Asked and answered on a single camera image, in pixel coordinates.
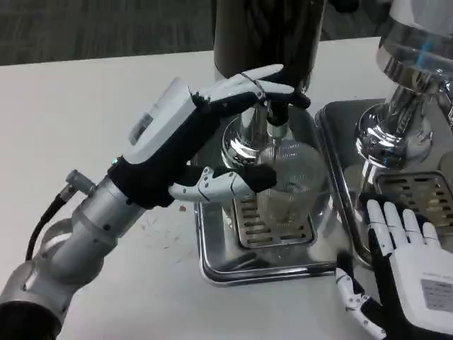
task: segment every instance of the clear plastic cup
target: clear plastic cup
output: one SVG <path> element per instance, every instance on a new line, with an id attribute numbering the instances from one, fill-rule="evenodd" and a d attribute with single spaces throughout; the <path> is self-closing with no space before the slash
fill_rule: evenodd
<path id="1" fill-rule="evenodd" d="M 289 229 L 303 225 L 326 180 L 319 152 L 295 140 L 282 140 L 266 147 L 258 163 L 271 165 L 277 173 L 277 185 L 257 194 L 264 223 Z"/>

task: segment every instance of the white robotic hand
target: white robotic hand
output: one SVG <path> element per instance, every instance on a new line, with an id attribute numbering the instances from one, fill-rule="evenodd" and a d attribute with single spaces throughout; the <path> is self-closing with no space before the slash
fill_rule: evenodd
<path id="1" fill-rule="evenodd" d="M 346 311 L 375 339 L 453 339 L 453 254 L 434 225 L 383 196 L 361 197 L 380 305 L 340 254 L 336 283 Z"/>
<path id="2" fill-rule="evenodd" d="M 175 79 L 136 125 L 132 146 L 109 169 L 108 177 L 145 209 L 168 206 L 174 199 L 213 202 L 257 193 L 275 185 L 267 165 L 242 169 L 188 166 L 213 136 L 222 118 L 258 104 L 291 103 L 307 108 L 310 100 L 291 86 L 273 83 L 282 65 L 252 69 L 190 92 Z"/>

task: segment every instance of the robotic finger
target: robotic finger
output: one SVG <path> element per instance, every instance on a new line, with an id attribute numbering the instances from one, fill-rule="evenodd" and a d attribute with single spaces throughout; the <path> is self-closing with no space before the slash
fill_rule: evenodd
<path id="1" fill-rule="evenodd" d="M 385 202 L 384 212 L 389 231 L 395 242 L 395 247 L 402 247 L 407 244 L 408 239 L 406 233 L 404 232 L 403 225 L 401 224 L 401 219 L 399 218 L 396 206 L 391 202 Z"/>
<path id="2" fill-rule="evenodd" d="M 238 85 L 223 88 L 220 91 L 215 90 L 210 95 L 211 105 L 218 101 L 224 101 L 227 98 L 235 97 L 246 93 L 255 94 L 258 100 L 264 99 L 269 94 L 280 94 L 282 96 L 289 96 L 294 92 L 294 88 L 284 84 L 271 83 L 269 81 L 257 80 L 257 81 L 245 81 Z"/>
<path id="3" fill-rule="evenodd" d="M 224 79 L 216 82 L 214 85 L 198 91 L 201 96 L 208 97 L 212 93 L 222 92 L 227 88 L 232 88 L 239 86 L 243 83 L 253 82 L 258 79 L 268 80 L 268 77 L 271 77 L 274 74 L 277 74 L 283 69 L 282 64 L 268 65 L 264 67 L 259 67 L 257 69 L 250 69 L 248 71 L 238 73 L 231 78 Z"/>
<path id="4" fill-rule="evenodd" d="M 355 280 L 352 257 L 340 253 L 337 257 L 335 279 L 340 298 L 348 314 L 355 319 L 373 339 L 386 338 L 382 306 L 365 294 L 363 287 Z"/>
<path id="5" fill-rule="evenodd" d="M 277 183 L 275 172 L 266 164 L 229 169 L 188 166 L 168 192 L 176 200 L 222 202 L 259 193 Z"/>
<path id="6" fill-rule="evenodd" d="M 373 231 L 376 235 L 382 255 L 390 254 L 394 250 L 394 247 L 379 203 L 376 200 L 368 200 L 367 210 L 369 215 L 369 230 Z"/>

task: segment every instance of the gray carpet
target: gray carpet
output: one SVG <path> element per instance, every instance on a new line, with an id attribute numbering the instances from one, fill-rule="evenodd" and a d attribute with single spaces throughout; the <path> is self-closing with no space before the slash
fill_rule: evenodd
<path id="1" fill-rule="evenodd" d="M 212 49 L 210 0 L 0 0 L 0 65 Z M 370 36 L 327 8 L 323 39 Z"/>

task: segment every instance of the black fingertip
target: black fingertip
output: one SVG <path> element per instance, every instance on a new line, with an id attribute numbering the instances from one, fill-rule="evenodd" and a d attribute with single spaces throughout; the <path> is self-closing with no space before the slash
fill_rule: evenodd
<path id="1" fill-rule="evenodd" d="M 347 251 L 338 253 L 337 267 L 343 269 L 350 277 L 354 277 L 353 257 Z"/>
<path id="2" fill-rule="evenodd" d="M 359 0 L 329 0 L 338 13 L 353 13 L 359 9 Z"/>
<path id="3" fill-rule="evenodd" d="M 245 165 L 241 177 L 255 193 L 260 193 L 277 184 L 277 174 L 267 164 Z"/>
<path id="4" fill-rule="evenodd" d="M 293 92 L 290 103 L 298 108 L 303 108 L 305 110 L 310 107 L 311 100 L 301 91 L 296 90 Z"/>
<path id="5" fill-rule="evenodd" d="M 288 122 L 288 103 L 275 103 L 270 104 L 271 111 L 267 116 L 268 123 L 274 126 L 281 126 Z"/>

